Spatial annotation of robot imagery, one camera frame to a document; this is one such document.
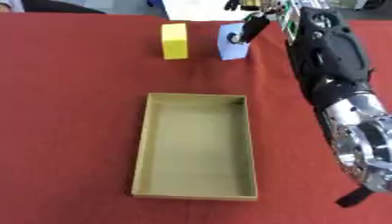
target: open box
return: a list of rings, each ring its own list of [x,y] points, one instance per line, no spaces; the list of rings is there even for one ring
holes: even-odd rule
[[[149,94],[132,194],[256,200],[245,96]]]

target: blue block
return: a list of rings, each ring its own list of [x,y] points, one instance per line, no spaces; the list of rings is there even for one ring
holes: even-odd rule
[[[152,4],[152,5],[156,5],[158,7],[161,8],[165,8],[164,2],[162,2],[162,0],[147,0],[147,3]]]
[[[218,35],[218,49],[222,60],[244,59],[249,50],[249,44],[234,45],[228,41],[230,32],[240,33],[243,23],[224,24],[220,27]]]

